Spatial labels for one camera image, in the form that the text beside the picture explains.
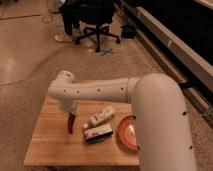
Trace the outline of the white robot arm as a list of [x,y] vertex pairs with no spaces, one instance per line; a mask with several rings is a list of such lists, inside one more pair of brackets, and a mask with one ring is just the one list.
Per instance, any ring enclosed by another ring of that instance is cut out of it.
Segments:
[[71,111],[77,100],[129,103],[141,171],[197,171],[189,117],[178,83],[162,73],[79,83],[61,71],[48,95]]

